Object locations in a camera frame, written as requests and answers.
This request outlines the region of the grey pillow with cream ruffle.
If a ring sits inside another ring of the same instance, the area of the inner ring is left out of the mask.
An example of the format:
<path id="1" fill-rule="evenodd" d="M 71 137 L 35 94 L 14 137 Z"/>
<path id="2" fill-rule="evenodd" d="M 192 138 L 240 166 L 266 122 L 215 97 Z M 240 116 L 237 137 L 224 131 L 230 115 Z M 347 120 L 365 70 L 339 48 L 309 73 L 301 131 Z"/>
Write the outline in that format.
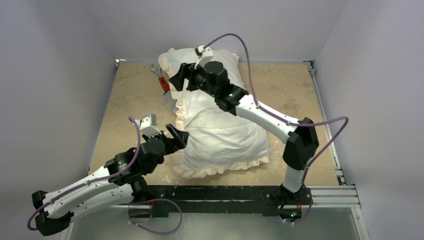
<path id="1" fill-rule="evenodd" d="M 177 91 L 171 86 L 170 92 L 178 108 L 175 126 L 189 132 L 186 147 L 173 159 L 178 176 L 205 178 L 270 163 L 264 128 L 222 111 L 201 90 Z"/>

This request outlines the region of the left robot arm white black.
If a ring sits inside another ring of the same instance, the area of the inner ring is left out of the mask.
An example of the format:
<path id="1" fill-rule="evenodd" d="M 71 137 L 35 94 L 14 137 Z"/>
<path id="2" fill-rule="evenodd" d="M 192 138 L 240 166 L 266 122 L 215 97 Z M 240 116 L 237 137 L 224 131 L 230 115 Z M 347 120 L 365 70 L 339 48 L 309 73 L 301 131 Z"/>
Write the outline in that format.
<path id="1" fill-rule="evenodd" d="M 167 137 L 155 125 L 134 120 L 137 145 L 116 154 L 86 177 L 62 189 L 47 192 L 39 190 L 31 195 L 35 208 L 27 220 L 30 231 L 51 236 L 67 229 L 71 223 L 88 214 L 121 204 L 136 203 L 153 206 L 167 199 L 153 193 L 144 176 L 151 174 L 165 156 L 183 150 L 190 134 L 165 127 L 171 133 Z"/>

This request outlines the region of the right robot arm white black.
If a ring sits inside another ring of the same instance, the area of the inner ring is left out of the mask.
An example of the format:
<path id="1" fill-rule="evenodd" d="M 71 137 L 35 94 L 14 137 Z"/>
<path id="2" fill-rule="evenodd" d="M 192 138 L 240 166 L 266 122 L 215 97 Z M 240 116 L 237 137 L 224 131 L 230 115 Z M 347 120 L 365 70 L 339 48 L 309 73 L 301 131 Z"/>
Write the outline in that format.
<path id="1" fill-rule="evenodd" d="M 169 81 L 179 92 L 201 90 L 207 93 L 222 111 L 249 120 L 282 141 L 285 145 L 282 159 L 287 168 L 280 196 L 288 204 L 299 201 L 306 189 L 306 169 L 320 145 L 311 119 L 284 116 L 256 102 L 247 90 L 230 82 L 227 70 L 218 61 L 208 62 L 203 67 L 182 63 Z"/>

